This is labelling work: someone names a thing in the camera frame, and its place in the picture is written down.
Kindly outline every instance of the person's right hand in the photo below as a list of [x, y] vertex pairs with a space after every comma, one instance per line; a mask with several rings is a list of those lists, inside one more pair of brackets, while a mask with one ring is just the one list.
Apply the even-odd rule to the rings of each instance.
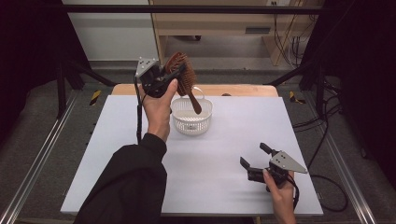
[[296, 218], [293, 209], [294, 186], [286, 181], [282, 189], [279, 189], [267, 170], [263, 170], [264, 181], [271, 191], [274, 207], [274, 215], [280, 224], [295, 224]]
[[177, 91], [177, 79], [173, 79], [161, 98], [146, 95], [143, 87], [139, 86], [140, 96], [143, 100], [146, 116], [148, 118], [148, 133], [160, 137], [165, 143], [170, 132], [171, 103]]

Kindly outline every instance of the finger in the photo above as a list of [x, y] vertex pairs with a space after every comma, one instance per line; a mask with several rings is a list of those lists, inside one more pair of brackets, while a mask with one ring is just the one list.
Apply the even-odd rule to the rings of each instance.
[[169, 102], [169, 104], [170, 104], [170, 102], [172, 101], [172, 98], [174, 97], [176, 91], [177, 91], [177, 79], [174, 78], [171, 81], [171, 83], [169, 84], [168, 89], [166, 90], [166, 93], [163, 95], [162, 98], [165, 101]]
[[270, 189], [271, 194], [273, 196], [278, 195], [279, 192], [275, 180], [272, 178], [272, 176], [268, 173], [266, 169], [263, 170], [263, 174], [264, 174], [265, 184], [267, 185], [268, 189]]

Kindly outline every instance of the person's left hand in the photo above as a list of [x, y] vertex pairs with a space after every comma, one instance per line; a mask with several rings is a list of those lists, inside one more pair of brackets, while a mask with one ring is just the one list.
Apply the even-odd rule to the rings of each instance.
[[160, 137], [166, 142], [170, 133], [170, 106], [172, 98], [177, 91], [177, 79], [173, 79], [161, 98], [146, 95], [142, 85], [139, 86], [140, 96], [143, 100], [146, 116], [148, 118], [148, 133]]

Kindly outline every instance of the white tabletop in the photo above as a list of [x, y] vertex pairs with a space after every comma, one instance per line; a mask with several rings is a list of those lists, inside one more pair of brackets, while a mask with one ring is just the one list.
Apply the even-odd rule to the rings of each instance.
[[[164, 216], [259, 216], [272, 214], [265, 185], [248, 181], [240, 165], [268, 167], [260, 142], [283, 150], [303, 167], [301, 150], [280, 97], [206, 96], [213, 102], [209, 130], [198, 136], [179, 133], [171, 124], [163, 164], [168, 173]], [[110, 95], [96, 124], [61, 212], [76, 214], [112, 154], [135, 144], [136, 96]], [[147, 120], [143, 113], [143, 131]], [[309, 175], [295, 174], [300, 189], [296, 215], [323, 215]]]

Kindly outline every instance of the black jacket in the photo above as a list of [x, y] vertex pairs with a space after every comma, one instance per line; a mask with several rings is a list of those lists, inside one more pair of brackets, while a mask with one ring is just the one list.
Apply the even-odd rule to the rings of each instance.
[[146, 133], [113, 154], [75, 219], [76, 224], [158, 223], [166, 188], [165, 142]]

